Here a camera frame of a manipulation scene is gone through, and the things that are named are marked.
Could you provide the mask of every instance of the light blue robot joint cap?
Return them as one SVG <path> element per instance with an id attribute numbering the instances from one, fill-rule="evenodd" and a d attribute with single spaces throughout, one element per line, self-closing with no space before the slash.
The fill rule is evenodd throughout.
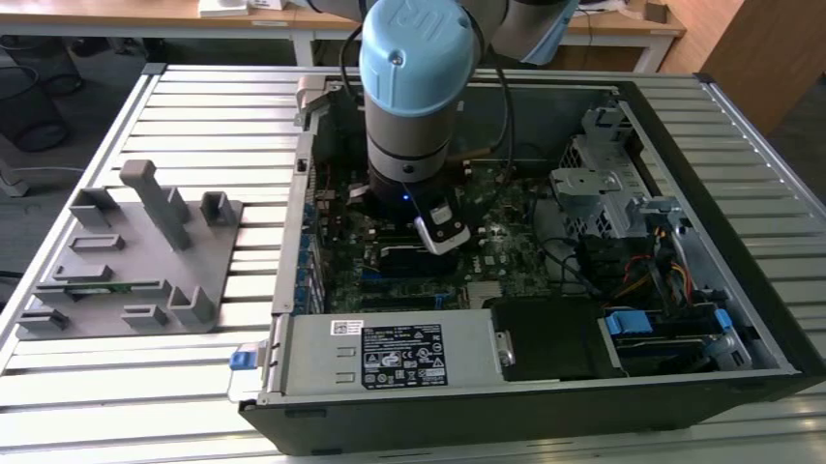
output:
<path id="1" fill-rule="evenodd" d="M 360 75 L 375 104 L 400 117 L 444 108 L 473 69 L 473 28 L 455 0 L 380 0 L 364 20 Z"/>

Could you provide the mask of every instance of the green circuit board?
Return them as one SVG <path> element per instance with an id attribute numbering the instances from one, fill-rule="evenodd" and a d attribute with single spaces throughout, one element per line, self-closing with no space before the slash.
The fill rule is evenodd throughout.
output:
<path id="1" fill-rule="evenodd" d="M 472 166 L 472 177 L 456 188 L 461 203 L 488 198 L 497 172 L 491 163 Z M 325 202 L 319 209 L 319 236 L 328 313 L 471 308 L 480 303 L 480 295 L 495 296 L 496 282 L 500 296 L 541 296 L 556 291 L 528 222 L 535 180 L 515 181 L 504 188 L 484 226 L 471 230 L 471 243 L 445 258 L 456 260 L 452 272 L 387 277 L 379 265 L 381 253 L 393 247 L 420 247 L 420 240 L 411 224 L 372 219 L 345 207 L 343 198 L 355 173 L 340 177 L 340 182 L 325 181 L 329 187 L 317 195 Z"/>

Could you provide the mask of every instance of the motherboard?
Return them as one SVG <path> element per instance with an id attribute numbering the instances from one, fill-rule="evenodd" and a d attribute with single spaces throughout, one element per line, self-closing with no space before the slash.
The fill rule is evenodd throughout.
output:
<path id="1" fill-rule="evenodd" d="M 541 296 L 557 291 L 531 231 L 537 179 L 501 188 L 499 200 L 473 227 L 468 244 L 432 255 L 413 225 L 368 217 L 347 207 L 357 171 L 320 169 L 316 205 L 325 264 L 325 311 L 357 313 L 483 307 L 496 297 Z M 455 187 L 465 205 L 491 195 L 501 169 L 489 161 L 467 161 Z"/>

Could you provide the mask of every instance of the white cable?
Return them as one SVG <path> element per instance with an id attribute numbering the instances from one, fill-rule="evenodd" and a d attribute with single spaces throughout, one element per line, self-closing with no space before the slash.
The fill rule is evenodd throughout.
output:
<path id="1" fill-rule="evenodd" d="M 70 171 L 84 173 L 86 170 L 81 167 L 44 166 L 44 167 L 18 167 L 12 171 Z"/>

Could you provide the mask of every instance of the desk leg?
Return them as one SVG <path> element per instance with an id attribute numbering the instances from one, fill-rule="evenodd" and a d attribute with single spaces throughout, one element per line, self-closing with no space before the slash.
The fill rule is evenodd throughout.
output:
<path id="1" fill-rule="evenodd" d="M 293 31 L 292 33 L 295 64 L 297 66 L 315 66 L 315 57 L 312 56 L 312 41 L 315 41 L 313 31 Z"/>
<path id="2" fill-rule="evenodd" d="M 0 159 L 0 190 L 12 197 L 25 196 L 28 184 L 12 171 L 9 165 Z"/>
<path id="3" fill-rule="evenodd" d="M 643 50 L 640 60 L 633 67 L 633 73 L 656 73 L 659 65 L 665 58 L 668 48 L 671 48 L 672 36 L 649 37 L 649 44 Z"/>

